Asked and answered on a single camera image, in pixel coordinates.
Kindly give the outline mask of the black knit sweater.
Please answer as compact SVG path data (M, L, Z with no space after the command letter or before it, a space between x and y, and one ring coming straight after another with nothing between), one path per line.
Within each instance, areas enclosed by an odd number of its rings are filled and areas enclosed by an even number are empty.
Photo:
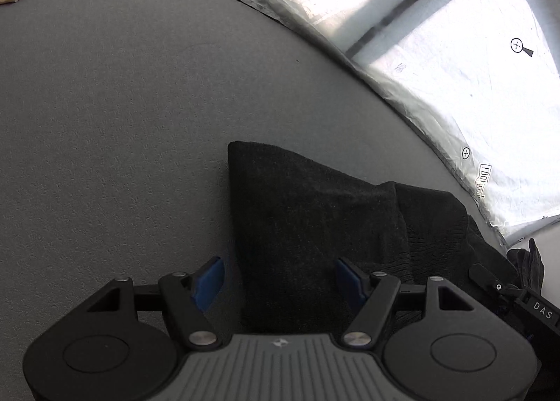
M372 185L262 143L228 147L233 248L247 333L339 333L352 315L337 259L421 284L439 275L479 302L474 263L519 285L515 267L487 244L447 191Z

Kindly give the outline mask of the folded black shorts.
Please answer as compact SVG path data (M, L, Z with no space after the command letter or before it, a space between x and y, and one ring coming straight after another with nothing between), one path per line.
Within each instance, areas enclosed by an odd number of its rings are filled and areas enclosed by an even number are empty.
M529 240L529 248L512 248L507 253L508 261L517 272L520 288L529 288L541 295L545 278L545 266L536 241Z

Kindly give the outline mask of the white printed curtain sheet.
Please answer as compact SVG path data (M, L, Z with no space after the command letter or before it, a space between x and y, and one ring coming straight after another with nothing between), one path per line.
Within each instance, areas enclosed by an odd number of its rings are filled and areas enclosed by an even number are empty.
M349 68L505 240L559 221L559 0L23 0L1 26L4 84L44 70L269 104Z

